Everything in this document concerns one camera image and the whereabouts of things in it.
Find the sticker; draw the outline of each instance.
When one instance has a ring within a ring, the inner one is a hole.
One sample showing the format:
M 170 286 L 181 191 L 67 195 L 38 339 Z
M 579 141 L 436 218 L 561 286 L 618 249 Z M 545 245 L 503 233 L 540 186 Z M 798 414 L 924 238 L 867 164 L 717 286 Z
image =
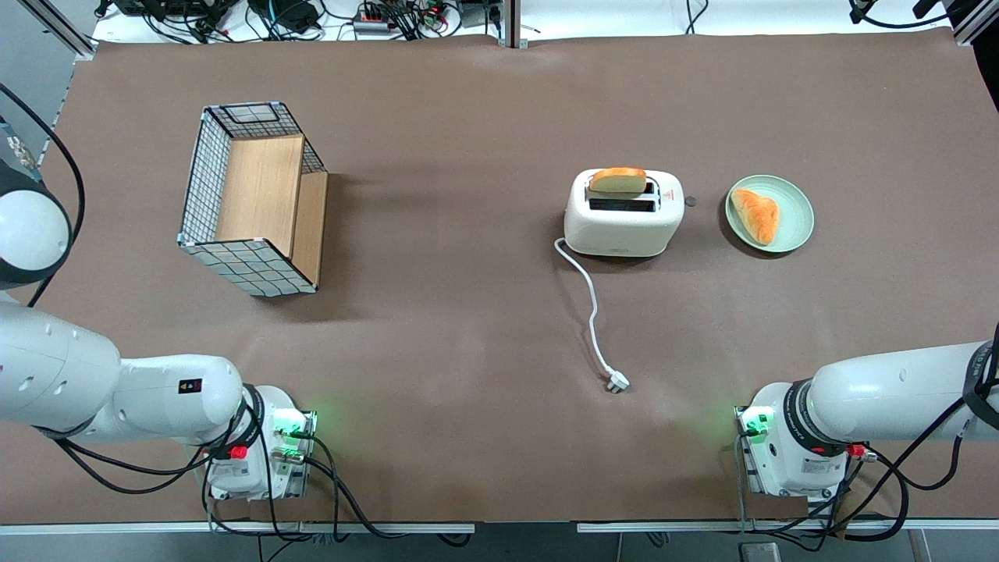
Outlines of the sticker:
M 177 394 L 201 392 L 201 379 L 185 379 L 177 385 Z
M 829 474 L 832 470 L 831 460 L 811 460 L 803 459 L 801 461 L 801 472 L 805 474 Z
M 250 474 L 250 463 L 246 461 L 219 462 L 212 465 L 215 478 L 238 478 Z

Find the wooden board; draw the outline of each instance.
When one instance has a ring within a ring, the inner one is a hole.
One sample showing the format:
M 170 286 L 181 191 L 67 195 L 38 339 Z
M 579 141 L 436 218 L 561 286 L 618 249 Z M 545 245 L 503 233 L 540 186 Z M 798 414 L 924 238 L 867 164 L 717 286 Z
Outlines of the wooden board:
M 323 223 L 326 219 L 326 172 L 303 174 L 299 187 L 299 208 L 295 218 L 295 244 L 292 263 L 307 279 L 319 286 L 323 257 Z
M 216 240 L 266 238 L 290 256 L 305 135 L 235 139 Z

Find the toaster slot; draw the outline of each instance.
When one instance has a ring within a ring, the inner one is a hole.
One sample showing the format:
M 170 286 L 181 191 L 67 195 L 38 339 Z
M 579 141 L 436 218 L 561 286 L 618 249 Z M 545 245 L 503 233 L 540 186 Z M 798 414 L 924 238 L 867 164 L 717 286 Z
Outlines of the toaster slot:
M 654 213 L 655 201 L 650 199 L 589 199 L 589 208 L 594 211 L 629 211 Z

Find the croissant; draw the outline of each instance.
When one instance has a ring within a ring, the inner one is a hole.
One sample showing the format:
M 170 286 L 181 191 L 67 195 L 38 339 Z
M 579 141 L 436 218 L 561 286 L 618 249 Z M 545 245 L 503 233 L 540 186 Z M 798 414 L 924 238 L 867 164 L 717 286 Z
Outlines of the croissant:
M 763 245 L 773 242 L 780 221 L 780 207 L 773 199 L 740 187 L 732 192 L 732 204 L 753 240 Z

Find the green led light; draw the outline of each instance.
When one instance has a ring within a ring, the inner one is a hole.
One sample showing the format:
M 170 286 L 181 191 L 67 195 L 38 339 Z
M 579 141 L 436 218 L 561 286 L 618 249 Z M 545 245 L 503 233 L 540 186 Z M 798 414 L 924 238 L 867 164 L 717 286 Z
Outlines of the green led light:
M 282 433 L 294 433 L 305 425 L 305 415 L 294 408 L 281 408 L 274 411 L 274 429 Z

